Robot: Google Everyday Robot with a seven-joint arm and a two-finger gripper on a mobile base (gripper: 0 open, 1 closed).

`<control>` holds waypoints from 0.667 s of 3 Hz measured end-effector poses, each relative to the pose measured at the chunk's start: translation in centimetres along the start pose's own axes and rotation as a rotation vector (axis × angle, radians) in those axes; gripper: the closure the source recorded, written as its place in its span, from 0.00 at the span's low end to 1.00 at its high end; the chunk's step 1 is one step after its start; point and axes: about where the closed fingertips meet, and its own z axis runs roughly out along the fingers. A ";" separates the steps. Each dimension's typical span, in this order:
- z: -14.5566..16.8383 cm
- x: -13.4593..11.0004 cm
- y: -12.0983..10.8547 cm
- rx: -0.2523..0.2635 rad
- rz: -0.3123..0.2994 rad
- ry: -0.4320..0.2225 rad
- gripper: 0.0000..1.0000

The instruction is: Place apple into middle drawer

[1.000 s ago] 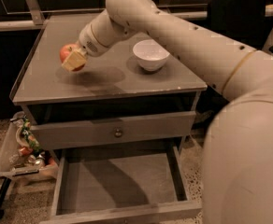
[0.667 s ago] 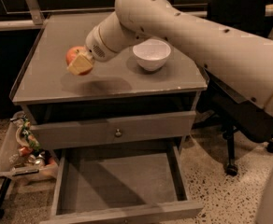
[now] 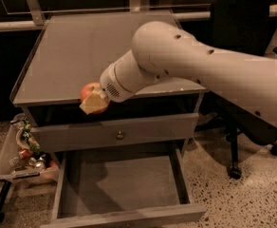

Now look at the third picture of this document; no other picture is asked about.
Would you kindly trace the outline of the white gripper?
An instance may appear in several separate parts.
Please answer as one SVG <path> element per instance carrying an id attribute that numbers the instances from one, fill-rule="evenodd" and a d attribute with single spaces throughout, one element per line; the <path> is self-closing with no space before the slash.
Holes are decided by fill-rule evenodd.
<path id="1" fill-rule="evenodd" d="M 87 90 L 81 94 L 80 109 L 87 115 L 102 113 L 109 106 L 109 100 L 121 103 L 134 96 L 119 83 L 114 64 L 102 73 L 100 85 L 107 96 L 98 90 Z"/>

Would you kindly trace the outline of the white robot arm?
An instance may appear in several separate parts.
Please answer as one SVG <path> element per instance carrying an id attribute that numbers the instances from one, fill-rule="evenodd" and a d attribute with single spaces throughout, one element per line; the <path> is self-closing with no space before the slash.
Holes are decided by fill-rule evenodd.
<path id="1" fill-rule="evenodd" d="M 164 22 L 134 33 L 131 48 L 112 63 L 82 100 L 85 114 L 104 111 L 168 77 L 208 90 L 277 127 L 277 59 L 210 47 Z"/>

